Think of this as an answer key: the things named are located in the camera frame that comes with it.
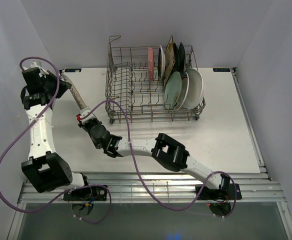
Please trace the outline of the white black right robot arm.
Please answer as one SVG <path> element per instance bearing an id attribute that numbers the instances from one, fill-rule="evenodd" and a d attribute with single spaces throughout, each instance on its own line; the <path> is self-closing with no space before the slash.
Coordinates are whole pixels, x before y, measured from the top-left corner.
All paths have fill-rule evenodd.
<path id="1" fill-rule="evenodd" d="M 183 172 L 204 182 L 209 174 L 212 176 L 203 187 L 199 198 L 202 200 L 234 200 L 235 186 L 224 173 L 214 174 L 213 170 L 196 160 L 186 147 L 168 136 L 159 133 L 156 138 L 129 140 L 111 134 L 97 118 L 77 116 L 78 126 L 90 136 L 97 149 L 112 158 L 136 156 L 152 157 L 162 167 L 171 172 Z"/>

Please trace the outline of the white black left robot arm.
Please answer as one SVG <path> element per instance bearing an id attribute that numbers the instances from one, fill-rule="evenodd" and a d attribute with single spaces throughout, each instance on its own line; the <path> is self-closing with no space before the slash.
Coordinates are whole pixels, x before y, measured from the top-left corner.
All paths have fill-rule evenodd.
<path id="1" fill-rule="evenodd" d="M 74 193 L 86 200 L 92 195 L 92 187 L 81 173 L 71 171 L 69 164 L 57 154 L 53 140 L 53 106 L 49 105 L 54 94 L 60 98 L 71 84 L 57 81 L 57 77 L 41 67 L 22 71 L 26 86 L 20 98 L 32 127 L 30 150 L 21 170 L 33 187 L 39 192 L 56 189 L 74 189 Z"/>

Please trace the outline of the mint green flower plate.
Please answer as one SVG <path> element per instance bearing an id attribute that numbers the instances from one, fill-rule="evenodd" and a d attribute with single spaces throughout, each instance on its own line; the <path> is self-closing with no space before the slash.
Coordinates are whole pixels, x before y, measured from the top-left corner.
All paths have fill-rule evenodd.
<path id="1" fill-rule="evenodd" d="M 164 105 L 167 109 L 173 109 L 177 104 L 182 90 L 182 78 L 178 71 L 172 73 L 166 83 L 164 91 Z"/>

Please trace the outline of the speckled brown round plate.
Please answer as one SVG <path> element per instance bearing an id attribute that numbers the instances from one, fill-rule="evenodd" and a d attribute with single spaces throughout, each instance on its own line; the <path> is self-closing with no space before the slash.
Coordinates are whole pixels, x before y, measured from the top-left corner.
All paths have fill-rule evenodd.
<path id="1" fill-rule="evenodd" d="M 70 93 L 73 96 L 73 98 L 74 98 L 76 104 L 78 105 L 78 107 L 80 108 L 80 110 L 85 109 L 87 107 L 87 105 L 85 104 L 83 98 L 81 97 L 80 93 L 78 92 L 77 88 L 75 87 L 75 85 L 73 84 L 71 79 L 63 73 L 61 74 L 61 77 L 62 77 L 64 82 L 71 84 L 71 87 L 69 88 Z"/>

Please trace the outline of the grey wire dish rack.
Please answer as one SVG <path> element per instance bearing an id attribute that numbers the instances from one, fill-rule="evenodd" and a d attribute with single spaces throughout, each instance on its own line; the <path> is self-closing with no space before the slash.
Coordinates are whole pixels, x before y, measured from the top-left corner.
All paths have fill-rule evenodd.
<path id="1" fill-rule="evenodd" d="M 149 80 L 147 46 L 118 46 L 119 35 L 108 39 L 105 97 L 109 122 L 124 120 L 126 112 L 131 123 L 198 120 L 206 102 L 204 99 L 193 109 L 169 109 L 164 100 L 164 84 L 158 75 L 159 47 L 154 50 L 154 80 Z"/>

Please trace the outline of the black floral square plate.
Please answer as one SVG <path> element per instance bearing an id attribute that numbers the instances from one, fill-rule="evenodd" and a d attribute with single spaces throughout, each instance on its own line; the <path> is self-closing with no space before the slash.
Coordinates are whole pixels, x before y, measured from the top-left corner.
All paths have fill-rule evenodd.
<path id="1" fill-rule="evenodd" d="M 174 65 L 172 68 L 172 72 L 180 72 L 180 57 L 179 57 L 179 49 L 176 43 L 173 43 L 173 53 L 174 53 Z"/>

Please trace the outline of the pink dotted scalloped plate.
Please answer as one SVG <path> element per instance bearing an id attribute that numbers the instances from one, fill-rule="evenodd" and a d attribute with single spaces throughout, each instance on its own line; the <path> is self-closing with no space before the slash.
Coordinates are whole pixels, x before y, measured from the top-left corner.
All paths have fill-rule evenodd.
<path id="1" fill-rule="evenodd" d="M 148 80 L 150 82 L 153 82 L 154 81 L 154 50 L 151 47 L 148 48 L 147 60 L 148 60 Z"/>

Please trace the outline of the white oval plate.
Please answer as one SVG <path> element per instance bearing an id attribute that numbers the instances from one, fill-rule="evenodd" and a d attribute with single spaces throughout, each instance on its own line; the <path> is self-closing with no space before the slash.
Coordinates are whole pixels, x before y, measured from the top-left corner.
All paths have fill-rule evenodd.
<path id="1" fill-rule="evenodd" d="M 196 108 L 204 99 L 205 84 L 199 71 L 187 68 L 185 72 L 189 77 L 188 93 L 183 106 L 186 109 Z"/>

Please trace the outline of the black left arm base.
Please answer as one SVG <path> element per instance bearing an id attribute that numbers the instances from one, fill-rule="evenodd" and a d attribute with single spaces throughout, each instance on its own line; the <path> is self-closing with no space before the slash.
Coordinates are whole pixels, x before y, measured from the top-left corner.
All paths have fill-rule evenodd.
<path id="1" fill-rule="evenodd" d="M 84 189 L 74 190 L 63 195 L 64 201 L 106 201 L 107 200 L 107 185 L 91 186 Z"/>

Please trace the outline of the cream floral square plate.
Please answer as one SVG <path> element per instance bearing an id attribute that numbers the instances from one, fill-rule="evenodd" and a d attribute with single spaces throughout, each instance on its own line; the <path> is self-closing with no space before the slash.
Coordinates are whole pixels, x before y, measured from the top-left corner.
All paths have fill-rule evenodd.
<path id="1" fill-rule="evenodd" d="M 166 86 L 167 84 L 168 78 L 171 74 L 174 64 L 175 64 L 174 39 L 173 36 L 171 36 L 165 50 L 165 69 L 163 72 L 164 86 Z"/>

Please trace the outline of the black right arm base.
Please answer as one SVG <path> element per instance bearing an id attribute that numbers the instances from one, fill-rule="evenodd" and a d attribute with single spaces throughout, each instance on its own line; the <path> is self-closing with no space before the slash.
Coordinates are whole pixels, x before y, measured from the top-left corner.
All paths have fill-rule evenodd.
<path id="1" fill-rule="evenodd" d="M 210 189 L 206 186 L 203 187 L 200 195 L 197 197 L 198 200 L 214 200 L 214 201 L 224 201 L 224 200 L 241 200 L 242 193 L 240 186 L 236 184 L 230 184 L 226 190 L 221 189 Z"/>

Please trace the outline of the white plate green red rim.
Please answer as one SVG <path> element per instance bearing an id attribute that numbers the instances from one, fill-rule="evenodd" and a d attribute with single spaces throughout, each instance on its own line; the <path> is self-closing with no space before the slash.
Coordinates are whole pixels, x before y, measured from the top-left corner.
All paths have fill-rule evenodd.
<path id="1" fill-rule="evenodd" d="M 181 109 L 189 91 L 189 75 L 187 72 L 183 72 L 181 75 L 181 92 L 176 103 L 177 109 Z"/>

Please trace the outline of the white plate steam logo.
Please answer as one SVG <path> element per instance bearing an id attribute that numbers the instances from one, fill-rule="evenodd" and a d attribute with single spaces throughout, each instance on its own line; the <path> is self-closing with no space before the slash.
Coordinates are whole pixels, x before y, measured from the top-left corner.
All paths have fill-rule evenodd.
<path id="1" fill-rule="evenodd" d="M 164 81 L 164 73 L 166 67 L 166 57 L 163 47 L 160 45 L 158 48 L 158 79 Z"/>

